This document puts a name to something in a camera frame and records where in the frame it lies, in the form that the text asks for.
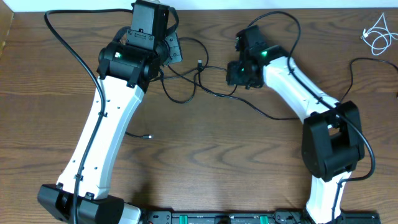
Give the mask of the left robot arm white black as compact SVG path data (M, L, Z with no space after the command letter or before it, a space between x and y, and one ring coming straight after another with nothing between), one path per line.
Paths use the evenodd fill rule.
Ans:
M114 163L127 126L161 67L182 60L176 10L158 1L136 1L132 23L121 28L90 72L96 90L76 149L54 184L37 200L65 223L139 223L140 208L110 195Z

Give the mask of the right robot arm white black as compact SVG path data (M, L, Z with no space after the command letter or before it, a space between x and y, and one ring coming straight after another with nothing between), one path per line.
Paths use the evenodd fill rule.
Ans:
M235 48L239 58L227 66L227 84L267 86L297 115L303 124L303 162L312 174L305 209L313 223L332 223L341 216L342 181L364 158L358 107L319 89L285 49L267 43L258 26L239 31Z

